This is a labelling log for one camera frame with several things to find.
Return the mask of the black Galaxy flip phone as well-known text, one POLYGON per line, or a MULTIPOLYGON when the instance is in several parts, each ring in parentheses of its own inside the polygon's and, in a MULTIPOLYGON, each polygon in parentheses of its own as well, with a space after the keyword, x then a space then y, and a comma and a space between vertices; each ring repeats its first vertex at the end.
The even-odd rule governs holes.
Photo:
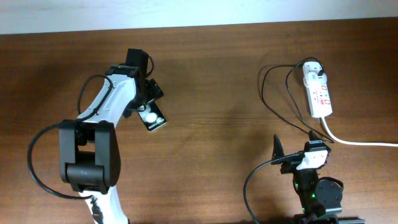
POLYGON ((153 132, 167 123, 166 117, 156 102, 147 105, 144 111, 138 112, 138 115, 149 132, 153 132))

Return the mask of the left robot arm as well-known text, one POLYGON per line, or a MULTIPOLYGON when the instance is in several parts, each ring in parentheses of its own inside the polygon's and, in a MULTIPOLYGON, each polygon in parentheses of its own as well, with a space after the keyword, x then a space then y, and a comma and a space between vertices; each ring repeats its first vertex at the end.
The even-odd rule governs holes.
POLYGON ((138 114, 150 132, 167 120, 156 101, 164 93, 150 78, 152 57, 128 49, 125 62, 111 66, 93 102, 75 120, 59 128, 60 176, 86 202, 95 223, 129 223, 118 196, 121 173, 116 127, 122 117, 138 114))

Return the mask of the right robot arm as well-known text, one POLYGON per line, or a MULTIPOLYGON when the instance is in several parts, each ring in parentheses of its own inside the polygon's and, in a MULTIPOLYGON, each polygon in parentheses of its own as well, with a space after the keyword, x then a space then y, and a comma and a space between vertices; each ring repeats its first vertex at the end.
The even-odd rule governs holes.
POLYGON ((338 223, 342 211, 344 185, 332 177, 320 177, 318 170, 327 164, 331 149, 314 132, 309 132, 304 149, 285 155, 275 134, 272 164, 280 165, 281 174, 292 174, 292 184, 300 199, 302 213, 294 215, 294 223, 338 223))

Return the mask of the white charger adapter plug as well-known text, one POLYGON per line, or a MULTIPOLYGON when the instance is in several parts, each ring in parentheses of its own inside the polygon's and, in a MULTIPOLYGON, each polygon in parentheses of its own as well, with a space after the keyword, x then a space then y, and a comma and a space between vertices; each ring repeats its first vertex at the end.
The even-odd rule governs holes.
POLYGON ((309 88, 316 85, 326 85, 327 77, 324 70, 304 72, 304 85, 309 88))

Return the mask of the white power strip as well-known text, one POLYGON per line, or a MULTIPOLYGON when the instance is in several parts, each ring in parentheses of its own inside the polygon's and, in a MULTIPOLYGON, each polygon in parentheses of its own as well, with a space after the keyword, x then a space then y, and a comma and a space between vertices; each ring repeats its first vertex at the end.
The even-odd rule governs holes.
MULTIPOLYGON (((318 62, 305 62, 303 65, 303 76, 304 72, 308 71, 320 71, 322 70, 320 63, 318 62)), ((328 86, 316 85, 306 88, 308 105, 310 107, 310 113, 313 118, 324 118, 332 114, 333 110, 331 107, 330 94, 328 92, 328 86)))

